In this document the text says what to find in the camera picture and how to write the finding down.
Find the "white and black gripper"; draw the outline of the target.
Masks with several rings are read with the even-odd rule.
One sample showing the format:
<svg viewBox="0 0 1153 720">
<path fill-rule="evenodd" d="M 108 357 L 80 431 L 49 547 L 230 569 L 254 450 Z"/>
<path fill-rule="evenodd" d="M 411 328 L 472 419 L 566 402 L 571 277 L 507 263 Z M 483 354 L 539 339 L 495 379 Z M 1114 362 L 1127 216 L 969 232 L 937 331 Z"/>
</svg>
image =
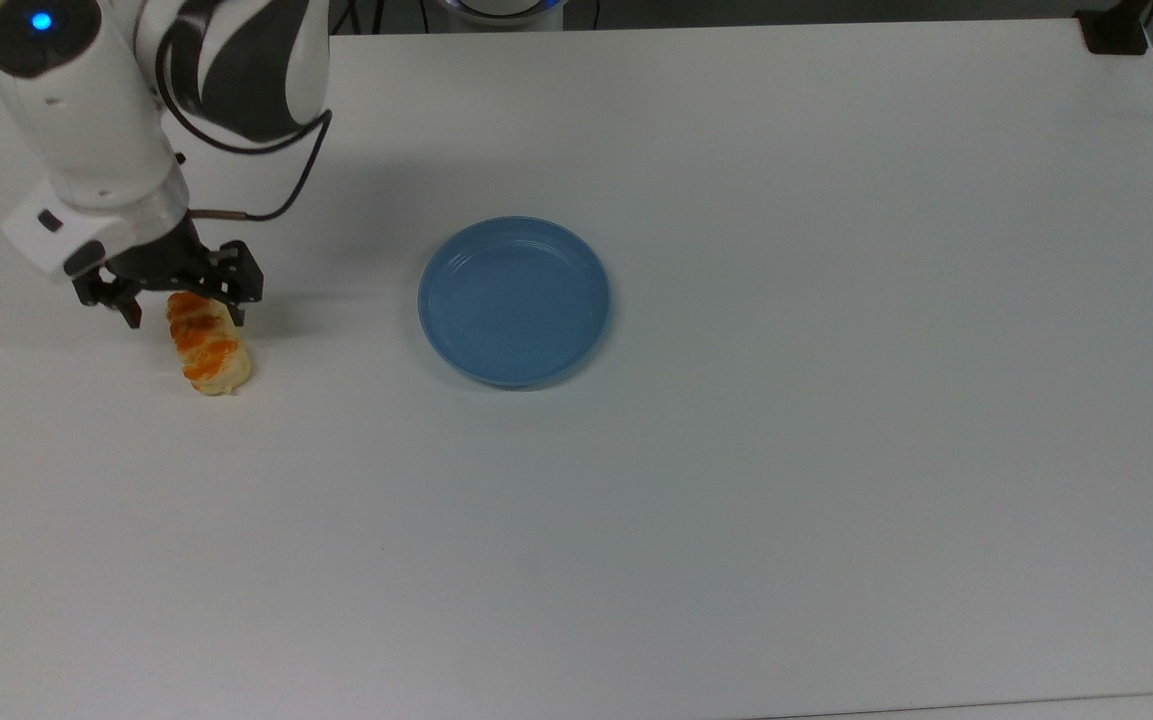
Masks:
<svg viewBox="0 0 1153 720">
<path fill-rule="evenodd" d="M 229 322 L 242 328 L 246 306 L 262 300 L 264 273 L 242 241 L 216 250 L 202 245 L 187 204 L 180 179 L 115 208 L 70 205 L 42 179 L 6 215 L 1 232 L 50 282 L 70 282 L 83 306 L 105 307 L 131 329 L 142 324 L 141 292 L 201 282 L 204 297 L 227 307 Z"/>
</svg>

